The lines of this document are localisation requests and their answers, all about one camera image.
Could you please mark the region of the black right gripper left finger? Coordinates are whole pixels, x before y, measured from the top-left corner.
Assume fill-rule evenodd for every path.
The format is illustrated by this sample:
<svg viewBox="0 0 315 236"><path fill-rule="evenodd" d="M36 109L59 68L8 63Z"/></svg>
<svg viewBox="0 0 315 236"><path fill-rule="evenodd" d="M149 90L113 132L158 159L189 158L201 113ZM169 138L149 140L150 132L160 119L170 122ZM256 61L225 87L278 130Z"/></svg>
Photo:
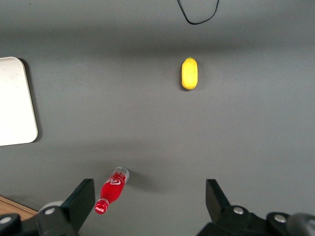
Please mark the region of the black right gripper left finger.
<svg viewBox="0 0 315 236"><path fill-rule="evenodd" d="M49 204L35 216L21 220L17 213L0 216L2 236L77 236L95 204L95 184L84 179L60 204Z"/></svg>

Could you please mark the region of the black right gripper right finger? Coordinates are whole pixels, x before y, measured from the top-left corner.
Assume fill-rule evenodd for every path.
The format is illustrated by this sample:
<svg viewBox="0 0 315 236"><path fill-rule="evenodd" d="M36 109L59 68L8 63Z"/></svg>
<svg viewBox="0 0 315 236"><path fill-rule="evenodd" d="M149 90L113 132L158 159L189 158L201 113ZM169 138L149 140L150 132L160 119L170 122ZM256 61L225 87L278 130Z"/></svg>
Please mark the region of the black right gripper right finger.
<svg viewBox="0 0 315 236"><path fill-rule="evenodd" d="M215 179L206 180L206 208L211 221L199 236L294 236L290 215L271 212L260 218L240 205L232 205Z"/></svg>

